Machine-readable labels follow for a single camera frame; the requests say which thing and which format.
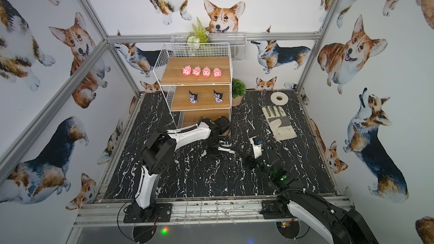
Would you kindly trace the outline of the black purple kuromi figure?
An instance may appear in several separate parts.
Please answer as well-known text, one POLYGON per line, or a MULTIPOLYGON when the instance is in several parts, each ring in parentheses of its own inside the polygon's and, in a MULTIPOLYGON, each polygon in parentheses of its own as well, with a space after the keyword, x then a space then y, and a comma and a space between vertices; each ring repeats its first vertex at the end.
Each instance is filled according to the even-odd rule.
POLYGON ((223 93, 218 93, 217 91, 213 90, 214 92, 214 98, 216 103, 222 103, 223 102, 223 93))
POLYGON ((195 105, 198 103, 198 94, 194 94, 191 91, 189 91, 189 99, 191 104, 195 105))

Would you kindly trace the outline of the pink pig toy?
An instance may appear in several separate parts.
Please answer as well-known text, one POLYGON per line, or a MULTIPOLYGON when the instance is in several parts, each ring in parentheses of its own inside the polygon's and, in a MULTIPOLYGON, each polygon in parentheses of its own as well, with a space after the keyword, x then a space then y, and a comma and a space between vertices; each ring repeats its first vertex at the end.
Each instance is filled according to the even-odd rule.
POLYGON ((210 77, 211 75, 211 70, 209 69, 209 67, 205 67, 202 69, 202 75, 204 77, 210 77))
POLYGON ((183 75, 184 76, 189 76, 191 74, 191 72, 192 72, 191 66, 185 66, 185 67, 182 68, 182 70, 183 70, 183 75))
POLYGON ((214 68, 213 74, 215 78, 221 78, 222 76, 222 70, 218 67, 214 68))
POLYGON ((198 77, 201 74, 201 68, 200 66, 196 66, 193 70, 192 70, 192 74, 194 77, 198 77))

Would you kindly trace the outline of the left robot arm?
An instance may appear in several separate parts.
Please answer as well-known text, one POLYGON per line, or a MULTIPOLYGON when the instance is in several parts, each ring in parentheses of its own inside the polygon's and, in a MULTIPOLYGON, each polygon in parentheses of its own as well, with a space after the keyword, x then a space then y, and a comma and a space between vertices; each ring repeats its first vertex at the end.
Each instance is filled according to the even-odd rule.
POLYGON ((176 150, 196 141, 206 141, 210 149, 221 150, 220 138, 230 129, 231 122, 226 116, 217 120, 202 117, 194 125, 148 135, 140 153, 141 176, 133 209, 139 212, 151 209, 159 176, 171 164, 176 150))

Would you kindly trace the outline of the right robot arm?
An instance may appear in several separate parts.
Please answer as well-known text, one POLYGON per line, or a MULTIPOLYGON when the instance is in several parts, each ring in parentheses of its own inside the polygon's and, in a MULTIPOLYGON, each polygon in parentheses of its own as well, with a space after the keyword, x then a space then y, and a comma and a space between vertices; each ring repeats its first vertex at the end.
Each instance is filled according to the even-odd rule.
POLYGON ((271 145, 254 136, 249 139, 253 154, 246 165, 263 173, 276 199, 263 202, 260 214, 265 219, 295 218, 314 229, 329 244, 377 244, 365 219, 355 209, 338 207, 322 196, 309 191, 282 165, 271 145))

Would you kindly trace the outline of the small potted green plant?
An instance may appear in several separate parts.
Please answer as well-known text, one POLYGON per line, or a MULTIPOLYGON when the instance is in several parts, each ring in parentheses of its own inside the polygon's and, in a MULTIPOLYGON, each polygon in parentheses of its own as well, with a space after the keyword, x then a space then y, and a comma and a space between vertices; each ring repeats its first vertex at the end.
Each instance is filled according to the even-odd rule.
POLYGON ((246 85, 239 79, 232 80, 232 106, 238 106, 246 93, 246 85))

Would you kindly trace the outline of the white and grey work glove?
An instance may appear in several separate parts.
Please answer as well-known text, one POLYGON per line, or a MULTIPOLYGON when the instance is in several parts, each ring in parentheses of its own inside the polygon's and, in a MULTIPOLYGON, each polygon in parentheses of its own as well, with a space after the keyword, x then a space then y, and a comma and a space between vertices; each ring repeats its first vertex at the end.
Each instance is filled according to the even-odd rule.
POLYGON ((281 106, 265 106, 262 107, 262 111, 276 141, 291 140, 297 137, 288 115, 281 106))

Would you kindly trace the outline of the white tape roll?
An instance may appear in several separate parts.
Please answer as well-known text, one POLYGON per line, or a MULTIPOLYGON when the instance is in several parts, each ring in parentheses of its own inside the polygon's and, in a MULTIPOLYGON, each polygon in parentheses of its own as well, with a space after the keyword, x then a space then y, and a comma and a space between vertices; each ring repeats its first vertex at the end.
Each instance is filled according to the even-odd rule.
POLYGON ((288 103, 289 97, 283 92, 276 91, 270 96, 270 101, 276 106, 284 106, 288 103))

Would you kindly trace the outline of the green fern plant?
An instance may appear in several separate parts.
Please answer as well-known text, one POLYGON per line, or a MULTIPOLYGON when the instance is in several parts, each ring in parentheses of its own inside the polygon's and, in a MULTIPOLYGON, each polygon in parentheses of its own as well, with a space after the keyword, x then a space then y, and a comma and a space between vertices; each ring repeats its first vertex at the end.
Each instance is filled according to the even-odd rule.
POLYGON ((187 37, 188 44, 206 44, 210 43, 209 32, 202 25, 199 18, 197 18, 197 23, 192 24, 193 31, 187 37))

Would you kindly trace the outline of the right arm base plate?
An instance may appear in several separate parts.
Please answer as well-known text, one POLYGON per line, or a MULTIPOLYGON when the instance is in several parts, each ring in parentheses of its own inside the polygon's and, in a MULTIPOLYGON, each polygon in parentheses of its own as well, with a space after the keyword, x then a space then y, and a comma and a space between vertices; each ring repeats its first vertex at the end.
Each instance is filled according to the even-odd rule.
POLYGON ((286 219, 293 218, 293 215, 289 212, 288 206, 278 200, 264 200, 261 202, 261 211, 263 218, 268 219, 286 219))

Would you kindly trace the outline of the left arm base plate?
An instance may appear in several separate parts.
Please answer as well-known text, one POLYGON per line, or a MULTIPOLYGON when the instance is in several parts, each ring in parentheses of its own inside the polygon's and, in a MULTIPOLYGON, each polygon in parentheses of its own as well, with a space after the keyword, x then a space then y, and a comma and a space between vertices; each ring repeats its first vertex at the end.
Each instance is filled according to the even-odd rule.
POLYGON ((126 208, 124 223, 169 222, 173 205, 171 203, 154 203, 142 209, 137 203, 126 208))

